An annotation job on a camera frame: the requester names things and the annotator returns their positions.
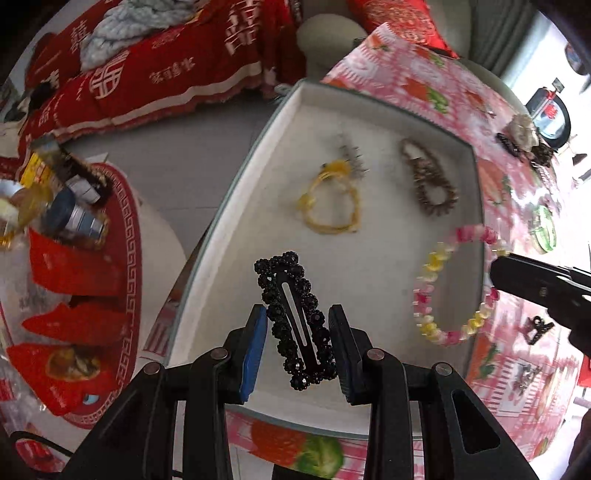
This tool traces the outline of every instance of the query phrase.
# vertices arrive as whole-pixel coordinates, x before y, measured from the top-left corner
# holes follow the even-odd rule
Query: brown beaded hair tie
[[[427,215],[435,213],[437,216],[449,213],[456,205],[457,191],[445,178],[439,161],[429,150],[408,138],[402,140],[400,150],[413,169],[414,187],[423,211]],[[419,150],[421,156],[411,154],[412,150]],[[441,203],[433,203],[427,196],[427,185],[443,189],[446,199]]]

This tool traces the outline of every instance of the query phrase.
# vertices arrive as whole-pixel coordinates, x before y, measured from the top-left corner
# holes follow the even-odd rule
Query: curtain
[[[529,32],[537,10],[528,0],[470,0],[470,60],[501,77]]]

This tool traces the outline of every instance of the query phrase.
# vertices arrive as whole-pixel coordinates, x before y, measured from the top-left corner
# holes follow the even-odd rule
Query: yellow hair tie
[[[336,235],[343,232],[356,232],[359,227],[359,219],[361,217],[361,209],[359,206],[359,192],[353,182],[351,181],[351,164],[346,160],[336,160],[329,164],[325,164],[320,171],[320,174],[314,179],[308,191],[303,194],[297,202],[298,209],[301,210],[304,216],[306,225],[317,233]],[[328,179],[336,179],[345,186],[347,193],[353,200],[353,212],[351,219],[346,225],[323,225],[314,221],[311,217],[311,210],[316,204],[316,198],[312,195],[314,190],[323,181]]]

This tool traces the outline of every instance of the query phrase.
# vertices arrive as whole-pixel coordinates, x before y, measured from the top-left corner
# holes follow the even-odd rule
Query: pink tablecloth
[[[335,66],[324,82],[414,112],[472,144],[487,225],[510,242],[516,253],[553,264],[589,267],[586,245],[577,243],[572,235],[565,208],[571,190],[570,172],[555,160],[554,168],[542,179],[528,163],[520,162],[496,143],[495,134],[511,120],[514,111],[460,63],[400,39],[384,24]],[[534,249],[528,227],[533,207],[541,204],[552,211],[558,232],[558,248],[546,255]],[[561,425],[583,358],[570,346],[568,331],[562,327],[551,330],[535,346],[527,345],[524,326],[528,317],[538,314],[544,317],[545,309],[501,293],[494,316],[476,338],[467,376],[470,386],[528,460],[545,451]],[[541,367],[541,371],[520,395],[514,382],[522,366],[527,365]],[[283,454],[265,442],[259,446],[252,439],[253,422],[258,420],[228,414],[229,441],[254,455],[298,469],[298,457],[293,453],[297,442]],[[292,432],[293,438],[298,435],[308,438],[305,444],[301,440],[302,445],[311,443],[312,435]],[[362,478],[366,448],[366,442],[339,439],[335,449],[343,463],[333,477]],[[423,479],[421,442],[414,442],[414,453],[415,478]]]

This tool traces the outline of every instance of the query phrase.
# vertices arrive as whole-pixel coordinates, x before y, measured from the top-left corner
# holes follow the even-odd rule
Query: tiled floor
[[[245,92],[188,115],[90,135],[66,147],[82,157],[108,152],[108,160],[171,225],[188,255],[274,109],[258,92]]]

